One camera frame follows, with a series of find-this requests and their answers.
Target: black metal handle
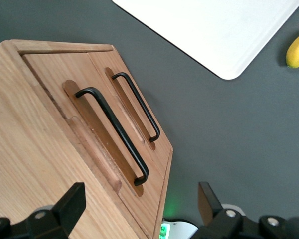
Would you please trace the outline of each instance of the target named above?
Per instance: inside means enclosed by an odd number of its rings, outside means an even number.
[[[107,103],[107,101],[105,100],[105,98],[103,97],[101,92],[99,90],[97,90],[96,88],[94,88],[94,87],[87,87],[85,89],[82,89],[82,90],[78,91],[77,93],[75,93],[75,97],[79,98],[79,97],[81,97],[82,95],[84,95],[86,93],[91,94],[96,99],[96,101],[99,103],[99,105],[102,108],[103,112],[105,113],[105,115],[107,116],[109,121],[111,122],[111,124],[114,127],[115,131],[118,133],[118,135],[120,136],[120,138],[123,141],[124,145],[126,146],[128,151],[132,155],[133,159],[135,160],[136,164],[140,168],[143,176],[139,177],[139,178],[136,178],[135,181],[134,181],[134,185],[138,186],[138,185],[143,184],[144,182],[146,182],[146,180],[149,177],[149,169],[146,166],[146,164],[145,164],[144,160],[142,159],[142,157],[140,156],[139,152],[137,151],[137,149],[133,145],[132,141],[130,140],[130,138],[126,134],[125,130],[123,129],[123,127],[121,125],[121,123],[116,118],[116,116],[113,113],[111,107],[109,106],[109,104]]]
[[[150,114],[150,111],[148,110],[148,108],[146,107],[143,99],[141,98],[139,92],[137,91],[135,85],[133,84],[132,80],[130,79],[130,77],[128,76],[128,74],[126,74],[125,72],[120,72],[120,73],[117,73],[115,74],[114,76],[112,76],[112,79],[116,79],[118,78],[119,76],[122,76],[128,83],[128,85],[130,86],[131,90],[133,91],[137,101],[139,102],[139,104],[141,105],[143,111],[145,112],[146,116],[148,117],[151,125],[153,126],[155,132],[156,132],[156,135],[151,137],[149,139],[150,142],[154,142],[155,140],[157,140],[159,138],[159,135],[160,135],[160,131],[159,131],[159,128],[157,126],[157,123],[154,121],[154,118],[153,116],[151,116]]]

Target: white device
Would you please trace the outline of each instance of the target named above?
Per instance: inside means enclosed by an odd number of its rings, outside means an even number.
[[[161,228],[159,239],[189,239],[198,230],[198,227],[187,222],[163,221]]]
[[[299,0],[112,0],[225,80],[238,77]]]

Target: green light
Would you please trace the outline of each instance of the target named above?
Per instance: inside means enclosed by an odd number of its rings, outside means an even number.
[[[168,237],[169,237],[169,230],[170,230],[170,224],[168,224],[168,223],[162,223],[160,225],[159,239],[168,239]]]

